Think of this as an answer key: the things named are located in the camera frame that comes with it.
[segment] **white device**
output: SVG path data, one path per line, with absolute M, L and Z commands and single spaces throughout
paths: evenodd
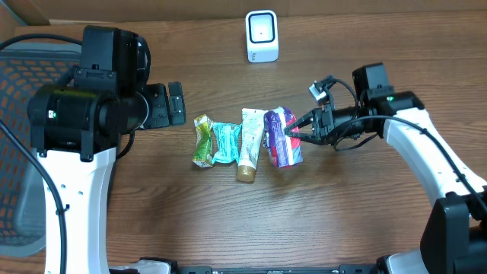
M 272 62 L 279 57 L 277 16 L 274 11 L 251 11 L 245 17 L 249 62 Z

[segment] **black bracket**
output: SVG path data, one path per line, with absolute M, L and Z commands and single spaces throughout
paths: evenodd
M 163 84 L 148 84 L 141 91 L 149 106 L 148 118 L 138 130 L 159 129 L 166 126 L 180 126 L 186 123 L 186 108 L 181 83 L 169 83 L 167 96 Z

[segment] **gold cap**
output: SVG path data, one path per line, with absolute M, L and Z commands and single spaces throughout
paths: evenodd
M 238 166 L 237 170 L 237 180 L 240 182 L 251 183 L 256 177 L 256 170 L 249 166 Z

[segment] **cable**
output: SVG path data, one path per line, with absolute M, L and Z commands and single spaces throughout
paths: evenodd
M 0 43 L 0 50 L 6 48 L 7 46 L 10 46 L 13 43 L 20 42 L 22 40 L 29 40 L 29 39 L 53 39 L 53 40 L 60 40 L 60 41 L 65 41 L 69 43 L 75 43 L 80 46 L 83 45 L 83 43 L 80 40 L 72 39 L 69 37 L 64 37 L 61 35 L 55 35 L 55 34 L 48 34 L 48 33 L 38 33 L 38 34 L 24 34 L 24 35 L 19 35 L 17 37 L 13 37 L 9 40 L 6 40 L 3 43 Z
M 29 40 L 29 39 L 53 39 L 53 40 L 60 40 L 60 41 L 65 41 L 69 43 L 74 43 L 82 46 L 82 42 L 80 40 L 72 39 L 69 37 L 64 37 L 61 35 L 55 35 L 55 34 L 48 34 L 48 33 L 38 33 L 38 34 L 25 34 L 25 35 L 20 35 L 17 37 L 13 37 L 9 40 L 6 40 L 3 43 L 0 43 L 0 51 L 6 48 L 7 46 L 10 46 L 13 43 L 20 42 L 23 40 Z M 68 205 L 66 205 L 66 209 L 62 207 L 62 200 L 61 196 L 59 195 L 59 192 L 56 188 L 56 185 L 53 182 L 53 179 L 51 176 L 47 173 L 47 171 L 44 169 L 43 165 L 25 148 L 19 141 L 18 139 L 12 134 L 10 129 L 3 123 L 2 120 L 0 120 L 0 129 L 3 131 L 3 133 L 8 137 L 8 139 L 14 144 L 14 146 L 24 155 L 24 157 L 29 160 L 29 162 L 39 171 L 40 175 L 43 177 L 43 179 L 46 181 L 47 186 L 51 190 L 51 194 L 53 195 L 54 198 L 54 203 L 56 204 L 56 214 L 58 215 L 59 218 L 59 234 L 61 237 L 61 258 L 60 258 L 60 263 L 59 263 L 59 273 L 60 274 L 65 274 L 66 273 L 66 260 L 67 260 L 67 236 L 66 236 L 66 219 L 64 216 L 64 212 L 68 209 Z
M 67 251 L 67 239 L 66 239 L 66 219 L 64 216 L 64 212 L 66 209 L 62 207 L 62 200 L 59 192 L 56 188 L 56 185 L 53 182 L 51 176 L 47 173 L 46 169 L 44 169 L 43 165 L 25 148 L 22 143 L 15 137 L 14 134 L 8 129 L 8 127 L 0 120 L 0 129 L 3 131 L 5 136 L 14 144 L 15 148 L 17 148 L 24 157 L 29 160 L 29 162 L 39 171 L 40 175 L 43 177 L 44 181 L 46 181 L 47 186 L 51 190 L 51 194 L 54 198 L 54 203 L 56 204 L 56 214 L 59 218 L 59 233 L 61 235 L 61 263 L 60 263 L 60 273 L 66 273 L 66 251 Z
M 135 140 L 135 130 L 132 130 L 130 132 L 130 137 L 129 137 L 129 142 L 125 146 L 125 148 L 116 156 L 116 160 L 120 160 L 123 156 L 125 156 L 127 153 L 129 153 L 130 148 L 134 145 L 134 140 Z
M 375 133 L 374 135 L 370 135 L 368 136 L 365 140 L 363 140 L 362 142 L 359 142 L 357 145 L 353 145 L 353 146 L 350 146 L 350 147 L 347 147 L 347 148 L 336 148 L 336 146 L 345 139 L 345 137 L 342 137 L 340 138 L 338 141 L 336 141 L 336 143 L 333 145 L 333 148 L 335 149 L 335 151 L 337 152 L 341 152 L 341 151 L 348 151 L 348 150 L 352 150 L 352 149 L 356 149 L 356 148 L 360 148 L 361 146 L 367 144 L 370 140 L 374 139 L 375 137 L 377 137 L 378 134 Z
M 331 78 L 329 81 L 334 81 L 336 83 L 340 83 L 342 84 L 349 92 L 350 94 L 353 96 L 353 99 L 355 100 L 355 113 L 353 114 L 353 117 L 352 117 L 352 120 L 356 119 L 357 118 L 357 115 L 358 115 L 358 99 L 357 99 L 357 95 L 355 94 L 355 92 L 353 91 L 353 88 L 349 86 L 349 84 L 347 84 L 345 81 L 343 80 L 340 80 L 340 79 L 336 79 L 336 78 Z M 333 149 L 335 149 L 335 151 L 342 151 L 342 149 L 340 148 L 336 148 L 336 146 L 343 140 L 343 136 L 345 135 L 345 133 L 349 130 L 350 126 L 352 124 L 350 123 L 347 128 L 345 130 L 342 131 L 342 133 L 340 133 L 340 135 L 337 137 L 338 141 L 333 145 Z
M 414 124 L 414 123 L 412 123 L 412 122 L 410 122 L 410 121 L 408 121 L 406 119 L 401 119 L 401 118 L 394 117 L 394 116 L 385 116 L 385 115 L 364 116 L 364 117 L 360 117 L 360 118 L 357 118 L 357 119 L 352 119 L 352 120 L 349 120 L 347 122 L 344 122 L 343 124 L 340 124 L 335 129 L 338 129 L 338 128 L 342 127 L 342 126 L 350 126 L 353 123 L 356 123 L 356 122 L 359 122 L 359 121 L 363 121 L 363 120 L 367 120 L 367 119 L 382 119 L 382 120 L 391 119 L 391 120 L 394 120 L 394 121 L 397 121 L 397 122 L 401 122 L 401 123 L 404 123 L 404 124 L 406 124 L 408 126 L 411 126 L 413 129 L 417 129 L 422 134 L 424 134 L 428 138 L 430 138 L 430 140 L 432 140 L 433 143 L 438 147 L 438 149 L 440 150 L 440 152 L 442 153 L 442 155 L 444 156 L 444 158 L 447 160 L 447 162 L 451 166 L 451 168 L 453 168 L 454 173 L 458 176 L 458 179 L 469 190 L 469 192 L 472 193 L 472 195 L 475 197 L 475 199 L 477 200 L 477 202 L 480 205 L 481 209 L 483 210 L 484 217 L 487 218 L 487 205 L 485 205 L 485 203 L 482 201 L 482 198 L 480 198 L 479 194 L 473 189 L 473 187 L 466 180 L 465 176 L 460 172 L 460 169 L 455 165 L 453 159 L 450 157 L 450 155 L 448 154 L 448 152 L 444 149 L 443 145 L 441 145 L 441 143 L 427 129 L 424 129 L 421 126 L 418 126 L 418 125 L 416 125 L 416 124 Z

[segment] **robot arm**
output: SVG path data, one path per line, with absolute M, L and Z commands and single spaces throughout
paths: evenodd
M 426 110 L 410 108 L 399 110 L 395 117 L 406 119 L 427 129 L 445 148 L 465 175 L 470 185 L 477 193 L 484 191 L 487 182 L 475 175 L 454 153 L 450 146 L 443 140 L 433 126 Z M 440 153 L 437 146 L 418 130 L 394 120 L 386 120 L 384 123 L 384 139 L 387 144 L 394 147 L 412 169 L 416 178 L 421 183 L 428 195 L 431 205 L 437 199 L 444 198 L 447 193 L 456 193 L 459 196 L 470 194 L 469 190 L 458 180 L 451 166 Z
M 136 33 L 88 26 L 79 67 L 56 85 L 41 87 L 29 101 L 31 146 L 65 209 L 60 214 L 66 251 L 56 204 L 44 181 L 45 274 L 59 273 L 61 260 L 67 273 L 171 272 L 170 263 L 155 259 L 110 269 L 107 263 L 107 196 L 120 135 L 186 122 L 179 82 L 169 83 L 170 96 L 163 84 L 147 85 L 150 59 L 147 43 Z M 74 87 L 66 87 L 73 78 Z
M 366 65 L 352 75 L 357 97 L 361 98 L 359 110 L 354 107 L 335 110 L 329 92 L 336 83 L 333 77 L 315 81 L 310 92 L 320 107 L 286 127 L 285 134 L 318 145 L 335 145 L 342 138 L 357 139 L 364 132 L 376 132 L 411 167 L 425 189 L 433 211 L 420 248 L 380 258 L 378 272 L 486 271 L 487 230 L 483 225 L 487 219 L 486 181 L 455 155 L 433 126 L 422 102 L 411 91 L 394 92 L 382 64 Z M 312 125 L 311 133 L 291 132 L 295 127 L 308 124 Z M 482 221 L 481 225 L 469 228 L 470 216 Z

